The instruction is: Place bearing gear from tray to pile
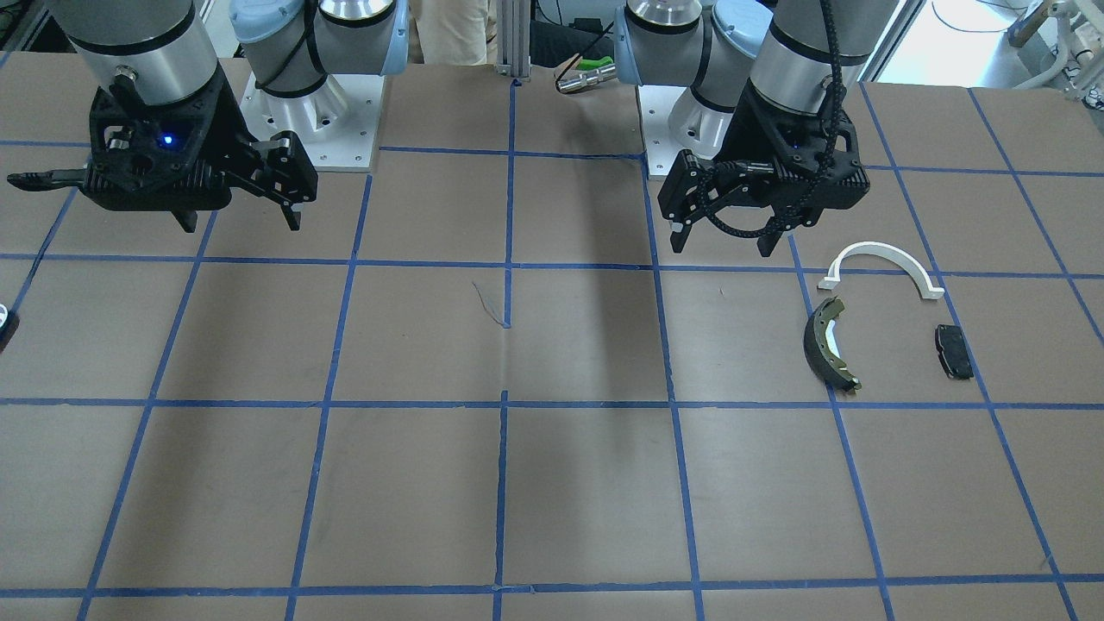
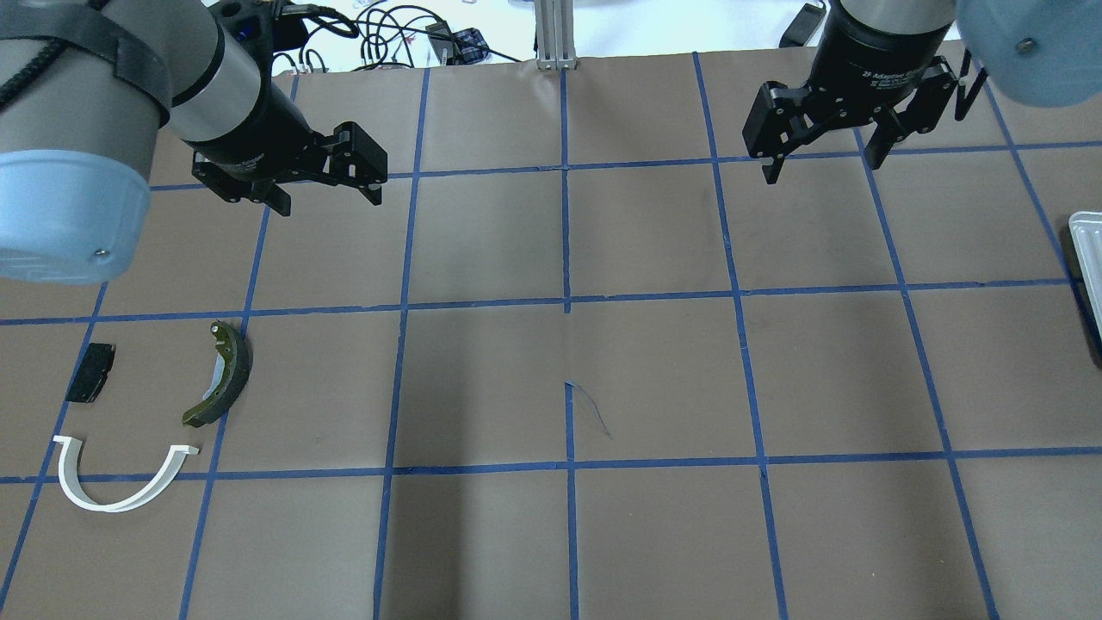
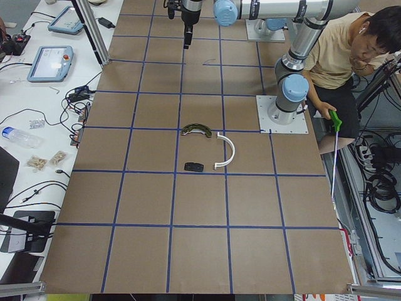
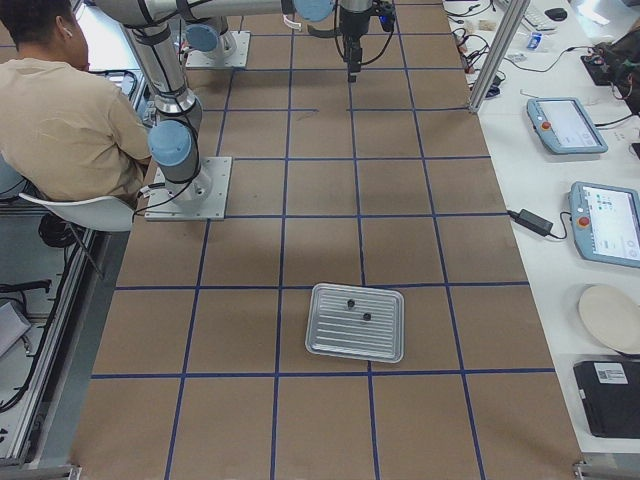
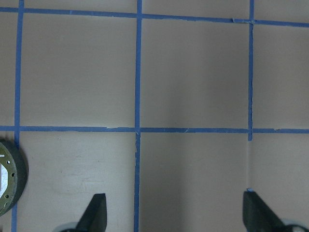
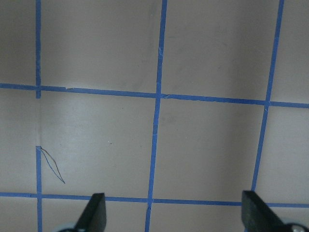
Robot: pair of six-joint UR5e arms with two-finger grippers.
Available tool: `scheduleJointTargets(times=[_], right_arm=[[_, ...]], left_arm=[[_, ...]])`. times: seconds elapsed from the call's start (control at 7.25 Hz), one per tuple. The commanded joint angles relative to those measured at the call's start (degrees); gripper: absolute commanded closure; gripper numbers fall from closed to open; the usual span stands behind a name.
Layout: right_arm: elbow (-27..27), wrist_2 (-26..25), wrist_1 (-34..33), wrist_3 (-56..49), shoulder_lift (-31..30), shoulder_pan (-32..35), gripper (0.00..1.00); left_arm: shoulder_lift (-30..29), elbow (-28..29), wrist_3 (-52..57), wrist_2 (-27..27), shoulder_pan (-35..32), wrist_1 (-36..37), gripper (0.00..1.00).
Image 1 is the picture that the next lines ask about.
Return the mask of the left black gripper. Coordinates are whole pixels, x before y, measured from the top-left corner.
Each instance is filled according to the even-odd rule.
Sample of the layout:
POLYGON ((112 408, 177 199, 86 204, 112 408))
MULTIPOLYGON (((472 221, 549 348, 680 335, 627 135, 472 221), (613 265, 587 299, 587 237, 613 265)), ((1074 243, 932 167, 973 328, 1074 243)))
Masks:
POLYGON ((781 109, 749 85, 714 164, 679 150, 659 204, 675 253, 702 217, 721 229, 720 207, 769 208, 757 241, 761 257, 769 257, 795 225, 813 227, 822 211, 848 210, 869 191, 853 123, 834 95, 805 115, 781 109), (716 208, 709 207, 711 189, 716 208))

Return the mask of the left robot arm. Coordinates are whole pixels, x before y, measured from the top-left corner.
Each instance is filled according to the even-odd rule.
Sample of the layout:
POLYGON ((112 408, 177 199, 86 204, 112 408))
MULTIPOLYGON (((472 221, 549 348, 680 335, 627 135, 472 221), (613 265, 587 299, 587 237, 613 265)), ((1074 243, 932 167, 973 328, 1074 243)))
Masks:
POLYGON ((679 144, 659 192, 681 253, 700 221, 756 241, 847 210, 870 191, 848 90, 892 1, 627 1, 615 19, 620 82, 681 88, 679 144))

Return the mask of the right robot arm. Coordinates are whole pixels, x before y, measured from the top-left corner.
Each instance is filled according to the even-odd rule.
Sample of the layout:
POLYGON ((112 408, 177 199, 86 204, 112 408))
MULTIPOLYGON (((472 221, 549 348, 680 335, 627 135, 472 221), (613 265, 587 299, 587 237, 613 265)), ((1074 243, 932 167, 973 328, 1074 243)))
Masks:
POLYGON ((323 170, 364 170, 374 94, 408 62, 406 1, 226 1, 248 63, 237 96, 204 1, 47 1, 97 83, 85 166, 9 173, 28 192, 73 188, 113 212, 164 212, 185 232, 234 189, 291 231, 323 170))

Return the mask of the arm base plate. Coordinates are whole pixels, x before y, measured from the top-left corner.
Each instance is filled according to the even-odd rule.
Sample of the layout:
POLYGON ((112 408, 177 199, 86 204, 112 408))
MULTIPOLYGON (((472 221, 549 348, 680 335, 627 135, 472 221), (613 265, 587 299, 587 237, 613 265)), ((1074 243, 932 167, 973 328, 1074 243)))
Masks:
POLYGON ((711 160, 721 152, 732 110, 701 103, 689 86, 643 85, 637 90, 648 176, 662 181, 682 150, 711 160))
POLYGON ((295 131, 319 172, 369 173, 376 155, 386 78, 331 75, 318 91, 280 98, 255 87, 251 78, 241 112, 254 136, 295 131))

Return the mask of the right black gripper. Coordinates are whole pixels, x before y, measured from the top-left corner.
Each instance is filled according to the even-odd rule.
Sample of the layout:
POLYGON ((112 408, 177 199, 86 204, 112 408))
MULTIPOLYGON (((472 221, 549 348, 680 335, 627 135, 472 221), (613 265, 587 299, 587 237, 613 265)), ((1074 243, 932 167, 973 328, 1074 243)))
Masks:
POLYGON ((78 187, 106 210, 169 212, 185 232, 240 187, 278 204, 299 231, 301 204, 318 197, 311 157, 295 131, 254 141, 223 69, 197 93, 153 105, 139 95, 137 73, 119 67, 91 106, 86 169, 8 173, 7 182, 26 192, 78 187))

